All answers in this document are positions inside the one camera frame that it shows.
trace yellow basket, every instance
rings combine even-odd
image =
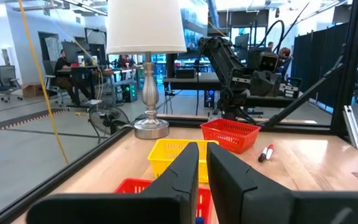
[[[148,156],[155,178],[159,177],[175,158],[185,149],[189,142],[196,142],[198,145],[198,182],[208,183],[208,168],[206,166],[206,144],[205,140],[181,140],[181,139],[160,139],[155,143],[153,150]]]

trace red basket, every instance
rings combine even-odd
[[[243,153],[255,144],[260,127],[220,118],[202,124],[201,129],[204,140],[216,140],[229,151]]]
[[[128,178],[121,182],[121,184],[114,191],[115,194],[138,194],[141,193],[152,183],[151,180]],[[211,223],[212,212],[212,195],[209,189],[198,189],[197,200],[197,217],[203,217],[204,223]]]

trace man sitting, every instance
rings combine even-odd
[[[74,94],[73,87],[77,87],[81,90],[82,94],[90,100],[91,94],[86,89],[85,85],[81,81],[76,81],[74,78],[70,77],[70,73],[60,73],[59,70],[62,69],[71,69],[71,64],[67,62],[66,54],[64,50],[60,51],[60,58],[56,62],[54,74],[56,76],[56,84],[65,89],[68,95],[71,98],[71,101],[76,104],[80,105],[81,102],[78,100],[78,97]]]

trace marker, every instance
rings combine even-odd
[[[265,147],[265,149],[262,151],[261,155],[258,158],[259,162],[263,162],[266,159],[266,155],[267,155],[267,148]]]
[[[266,153],[266,159],[269,160],[273,154],[274,145],[269,145]]]

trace silver lamp base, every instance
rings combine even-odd
[[[164,120],[158,119],[158,124],[145,125],[147,118],[135,123],[135,136],[140,139],[158,139],[169,134],[169,124]]]

